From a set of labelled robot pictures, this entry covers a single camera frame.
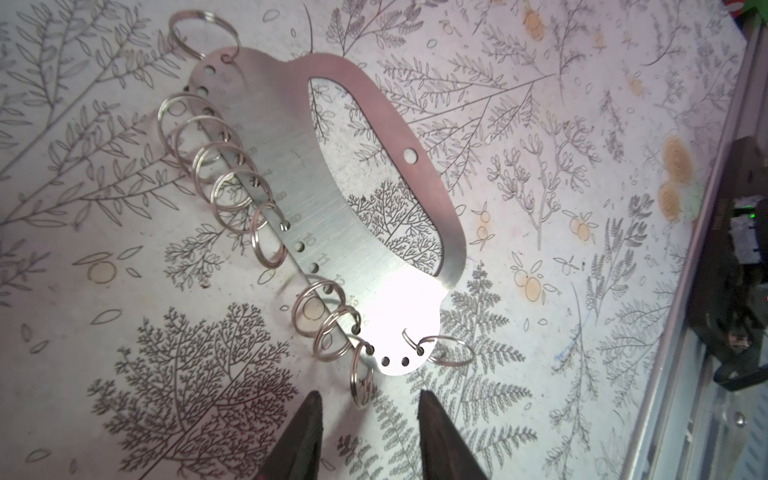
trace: metal key holder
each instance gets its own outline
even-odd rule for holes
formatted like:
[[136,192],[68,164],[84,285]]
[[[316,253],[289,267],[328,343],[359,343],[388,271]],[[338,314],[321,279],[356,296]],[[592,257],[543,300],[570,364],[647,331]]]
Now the metal key holder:
[[[224,28],[236,39],[237,46],[208,55],[193,50],[176,35],[176,24],[189,18]],[[254,251],[263,265],[275,268],[290,254],[305,275],[333,279],[307,287],[298,296],[292,318],[301,335],[315,337],[316,358],[332,361],[354,349],[350,388],[358,407],[370,400],[373,370],[397,376],[414,371],[427,360],[447,366],[469,364],[475,353],[466,343],[439,335],[440,303],[464,270],[464,233],[427,153],[376,84],[352,62],[335,55],[310,54],[281,62],[261,51],[241,48],[234,27],[211,13],[177,12],[170,18],[169,27],[172,39],[200,60],[191,73],[189,92],[197,92],[205,99],[178,94],[166,100],[158,116],[160,135],[168,150],[189,169],[197,191],[204,197],[202,184],[212,182],[200,178],[201,166],[210,161],[212,151],[221,152],[231,170],[213,182],[207,200],[225,227],[217,206],[225,182],[237,176],[250,195],[240,204],[226,207],[227,211],[248,207],[251,201],[263,198],[266,191],[267,201],[258,206],[249,229]],[[335,81],[360,106],[438,231],[443,256],[436,275],[428,275],[395,255],[368,231],[347,204],[313,129],[307,93],[311,78]],[[162,115],[169,101],[182,98],[191,100],[189,106],[197,115],[205,115],[181,125],[169,143],[162,132]],[[213,132],[224,141],[202,147],[194,159],[181,158],[180,130],[200,119],[215,120]],[[406,152],[411,154],[408,160]],[[258,230],[266,224],[263,215],[283,243],[272,260],[260,250]],[[245,229],[233,231],[247,233]],[[331,315],[318,330],[301,330],[296,324],[299,306],[321,290],[325,294],[335,291],[340,305],[329,310]],[[336,325],[349,342],[335,353],[323,355],[319,352],[321,340]],[[440,339],[457,342],[471,355],[459,362],[433,357]],[[362,381],[362,395],[356,368],[360,360],[369,367]]]

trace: floral tablecloth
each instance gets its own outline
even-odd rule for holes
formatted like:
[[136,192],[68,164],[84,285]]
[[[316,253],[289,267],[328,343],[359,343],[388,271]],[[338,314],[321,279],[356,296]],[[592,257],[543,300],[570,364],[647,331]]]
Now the floral tablecloth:
[[[4,478],[249,478],[313,389],[321,478],[421,478],[420,389],[489,477],[618,476],[744,50],[718,1],[4,6]],[[295,264],[262,268],[155,134],[194,65],[167,36],[187,8],[278,59],[331,52],[377,82],[462,222],[442,328],[477,362],[377,376],[359,412],[349,357],[313,361],[290,323]],[[203,51],[227,41],[181,27]],[[439,238],[352,98],[308,88],[349,204],[434,272]]]

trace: metal plate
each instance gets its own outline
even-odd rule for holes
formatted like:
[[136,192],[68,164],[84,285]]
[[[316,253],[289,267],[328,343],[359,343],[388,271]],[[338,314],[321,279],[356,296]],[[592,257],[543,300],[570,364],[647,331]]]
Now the metal plate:
[[[434,343],[425,343],[424,354],[418,356],[402,332],[407,329],[416,341],[439,333],[440,302],[458,282],[466,261],[461,224],[427,153],[376,84],[352,62],[328,54],[281,62],[250,48],[242,49],[234,63],[221,61],[222,54],[233,53],[233,48],[222,48],[196,65],[190,91],[207,91],[207,99],[238,132],[257,170],[270,183],[277,205],[291,223],[286,232],[274,230],[299,268],[305,275],[316,273],[338,282],[348,303],[362,314],[358,336],[351,333],[349,316],[342,317],[339,325],[355,346],[359,339],[374,346],[373,356],[363,356],[363,361],[385,375],[412,372],[426,361]],[[206,72],[207,66],[214,71]],[[435,276],[391,252],[347,204],[313,130],[310,78],[335,81],[355,98],[435,224],[443,249]],[[417,153],[415,164],[404,158],[408,148]],[[246,188],[258,195],[257,187]],[[267,218],[276,227],[276,217],[267,214]],[[298,242],[304,246],[301,252],[295,248]],[[318,271],[313,271],[313,264]],[[384,357],[389,358],[386,367]]]

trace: green object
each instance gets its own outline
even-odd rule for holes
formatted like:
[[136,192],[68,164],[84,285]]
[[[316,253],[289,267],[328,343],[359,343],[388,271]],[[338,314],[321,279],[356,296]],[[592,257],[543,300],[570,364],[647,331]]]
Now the green object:
[[757,8],[757,14],[763,19],[763,23],[768,21],[768,0],[746,0],[741,9],[742,15],[753,8]]

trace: patterned tablecloth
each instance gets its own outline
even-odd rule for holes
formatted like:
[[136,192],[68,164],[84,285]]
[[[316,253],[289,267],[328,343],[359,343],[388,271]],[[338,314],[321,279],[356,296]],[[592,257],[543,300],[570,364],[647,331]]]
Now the patterned tablecloth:
[[[425,388],[493,478],[617,477],[744,50],[719,2],[4,8],[4,478],[249,478],[313,389],[321,478],[421,478]],[[262,268],[155,134],[154,111],[194,65],[166,35],[185,8],[212,9],[278,59],[332,52],[375,79],[464,228],[467,265],[441,317],[475,364],[377,376],[359,412],[349,357],[313,361],[287,311],[296,265]],[[227,41],[182,27],[203,51]],[[352,98],[308,88],[349,204],[434,271],[439,239]]]

